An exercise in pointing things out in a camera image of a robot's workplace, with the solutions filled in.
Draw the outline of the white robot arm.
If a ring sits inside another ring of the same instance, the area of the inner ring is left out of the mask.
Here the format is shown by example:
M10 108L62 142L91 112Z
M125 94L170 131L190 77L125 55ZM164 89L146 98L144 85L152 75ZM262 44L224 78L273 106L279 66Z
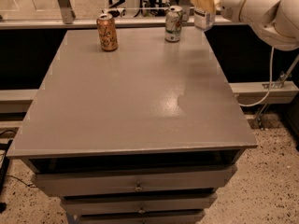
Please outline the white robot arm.
M209 30L216 10L224 19L248 25L266 44L290 51L299 48L299 0L191 0L194 25Z

